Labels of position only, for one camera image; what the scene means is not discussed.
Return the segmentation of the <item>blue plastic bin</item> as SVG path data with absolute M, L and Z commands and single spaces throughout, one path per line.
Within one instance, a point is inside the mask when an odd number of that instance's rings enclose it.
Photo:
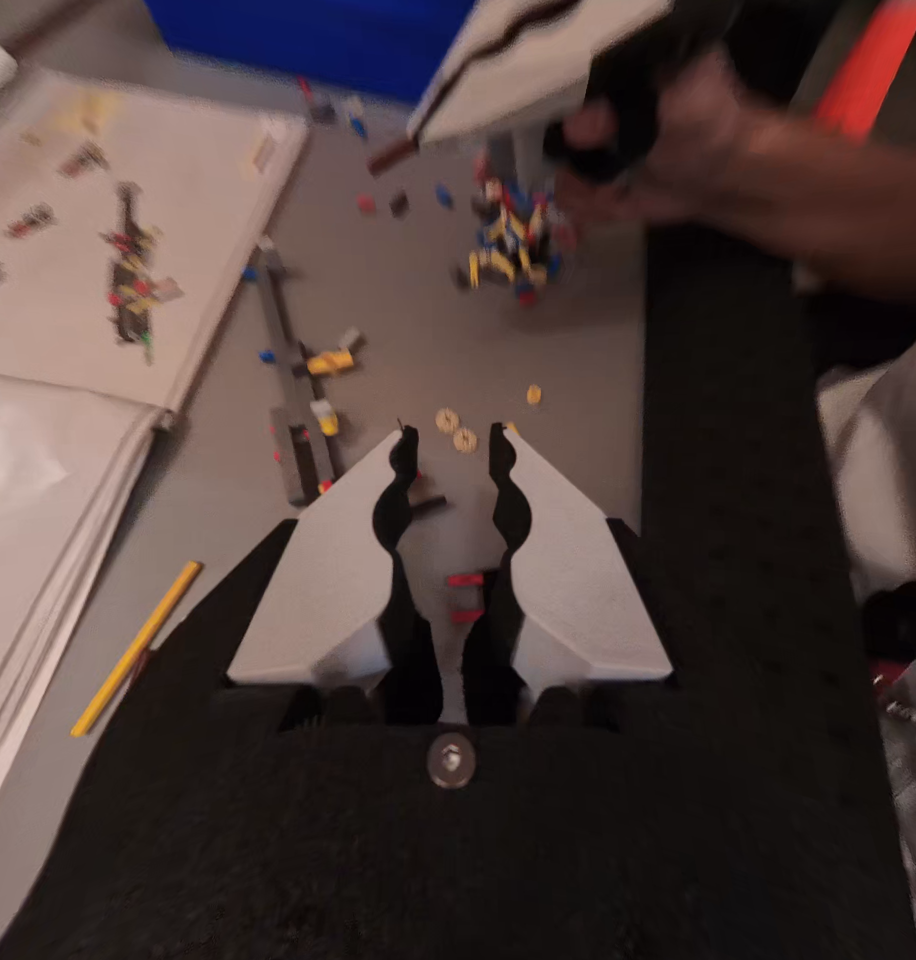
M 172 49 L 418 102 L 473 1 L 147 1 Z

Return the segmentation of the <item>open lego instruction booklet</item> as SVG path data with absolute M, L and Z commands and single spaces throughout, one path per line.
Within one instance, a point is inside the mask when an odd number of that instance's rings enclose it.
M 50 70 L 0 106 L 0 791 L 309 135 Z

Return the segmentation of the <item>person's right hand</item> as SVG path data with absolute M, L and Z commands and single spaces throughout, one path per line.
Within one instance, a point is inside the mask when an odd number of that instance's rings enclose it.
M 556 203 L 580 226 L 696 219 L 723 195 L 729 165 L 746 149 L 752 127 L 788 120 L 786 110 L 744 85 L 723 49 L 713 49 L 662 83 L 656 139 L 644 159 L 598 185 L 561 167 Z

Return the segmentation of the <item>black foam pad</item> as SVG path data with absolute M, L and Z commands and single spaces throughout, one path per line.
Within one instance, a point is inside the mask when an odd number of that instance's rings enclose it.
M 790 267 L 646 234 L 641 532 L 697 619 L 689 667 L 763 754 L 877 748 Z

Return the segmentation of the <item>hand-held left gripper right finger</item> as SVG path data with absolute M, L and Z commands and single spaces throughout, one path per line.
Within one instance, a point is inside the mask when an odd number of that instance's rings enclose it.
M 470 725 L 515 725 L 550 691 L 661 683 L 670 654 L 606 513 L 495 422 L 488 474 L 504 551 L 462 655 Z

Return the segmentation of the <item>pile of small lego pins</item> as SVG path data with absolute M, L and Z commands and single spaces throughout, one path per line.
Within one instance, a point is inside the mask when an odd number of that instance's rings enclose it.
M 473 165 L 471 209 L 478 220 L 476 244 L 450 272 L 453 286 L 470 292 L 491 283 L 507 287 L 521 306 L 533 306 L 559 282 L 577 231 L 548 191 L 524 191 L 499 176 L 488 150 Z

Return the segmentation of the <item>long grey lego beam assembly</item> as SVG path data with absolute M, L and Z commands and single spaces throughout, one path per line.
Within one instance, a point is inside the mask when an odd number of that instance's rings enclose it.
M 273 459 L 285 498 L 298 511 L 324 496 L 343 476 L 337 449 L 342 417 L 325 395 L 321 381 L 355 366 L 356 354 L 313 353 L 295 334 L 284 298 L 288 277 L 276 245 L 263 238 L 242 279 L 255 287 L 270 347 L 260 353 L 276 376 L 281 402 L 269 414 Z

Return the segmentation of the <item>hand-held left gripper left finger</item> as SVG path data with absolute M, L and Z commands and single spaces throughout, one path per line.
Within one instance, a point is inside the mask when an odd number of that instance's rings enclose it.
M 419 439 L 394 429 L 303 510 L 227 669 L 232 683 L 356 688 L 389 724 L 439 721 L 431 627 L 399 551 Z

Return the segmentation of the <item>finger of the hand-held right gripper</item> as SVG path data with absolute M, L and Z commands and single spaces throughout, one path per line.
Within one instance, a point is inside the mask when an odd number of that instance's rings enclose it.
M 430 81 L 427 102 L 487 82 L 517 95 L 531 96 L 533 89 L 542 95 L 556 80 L 541 77 L 539 62 L 549 58 L 542 53 L 548 42 L 534 35 L 556 30 L 575 7 L 572 1 L 477 2 Z
M 592 63 L 672 2 L 475 2 L 410 117 L 417 146 L 507 132 L 580 104 Z

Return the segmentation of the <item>black lego fork red pins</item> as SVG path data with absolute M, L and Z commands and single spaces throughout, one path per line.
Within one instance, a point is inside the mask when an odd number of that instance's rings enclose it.
M 446 577 L 448 596 L 453 601 L 448 612 L 450 624 L 456 627 L 471 626 L 485 616 L 499 573 L 497 568 L 489 568 Z

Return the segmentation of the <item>person's white shirt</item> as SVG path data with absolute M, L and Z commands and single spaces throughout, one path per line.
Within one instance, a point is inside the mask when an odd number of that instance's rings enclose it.
M 874 698 L 916 923 L 916 342 L 883 365 L 837 369 L 820 387 L 866 649 L 909 664 Z

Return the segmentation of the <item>orange reflective vest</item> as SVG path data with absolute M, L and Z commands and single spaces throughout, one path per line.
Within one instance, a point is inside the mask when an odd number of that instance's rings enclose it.
M 867 140 L 916 37 L 916 1 L 881 1 L 813 111 L 824 132 Z

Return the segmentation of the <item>brown lego axle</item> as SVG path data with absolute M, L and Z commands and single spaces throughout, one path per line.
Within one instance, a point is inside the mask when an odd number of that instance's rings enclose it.
M 368 174 L 378 178 L 415 156 L 419 149 L 419 141 L 413 137 L 403 137 L 393 141 L 368 158 L 366 163 Z

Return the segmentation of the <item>long yellow lego axle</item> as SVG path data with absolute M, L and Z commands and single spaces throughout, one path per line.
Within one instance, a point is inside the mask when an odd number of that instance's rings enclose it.
M 105 677 L 79 718 L 71 726 L 70 738 L 83 738 L 92 731 L 106 709 L 115 700 L 125 681 L 135 673 L 140 660 L 150 648 L 151 643 L 163 629 L 176 606 L 187 595 L 203 569 L 204 564 L 197 560 L 190 560 L 184 565 L 175 581 L 170 584 L 137 634 L 129 642 L 128 647 Z

